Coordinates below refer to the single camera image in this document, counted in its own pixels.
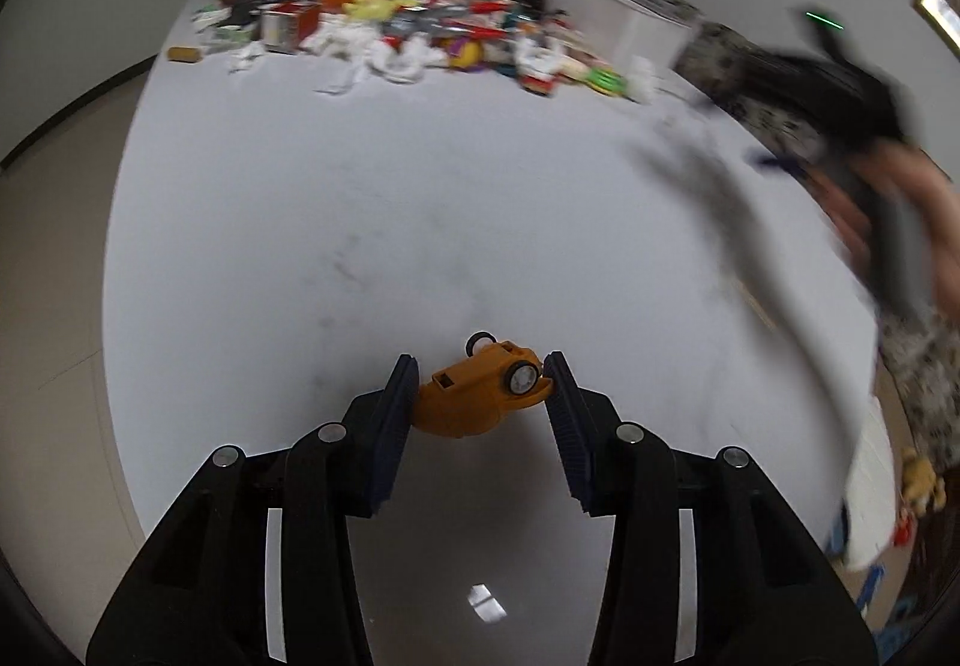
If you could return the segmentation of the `person's right hand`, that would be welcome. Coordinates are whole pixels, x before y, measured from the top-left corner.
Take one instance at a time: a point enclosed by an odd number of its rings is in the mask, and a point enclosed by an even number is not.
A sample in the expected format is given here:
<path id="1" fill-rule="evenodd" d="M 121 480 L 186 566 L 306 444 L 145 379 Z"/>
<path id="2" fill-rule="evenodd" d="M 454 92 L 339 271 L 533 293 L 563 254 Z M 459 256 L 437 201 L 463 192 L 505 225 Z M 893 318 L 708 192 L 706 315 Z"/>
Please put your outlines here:
<path id="1" fill-rule="evenodd" d="M 958 190 L 925 152 L 878 141 L 814 170 L 809 188 L 878 305 L 917 325 L 957 322 Z"/>

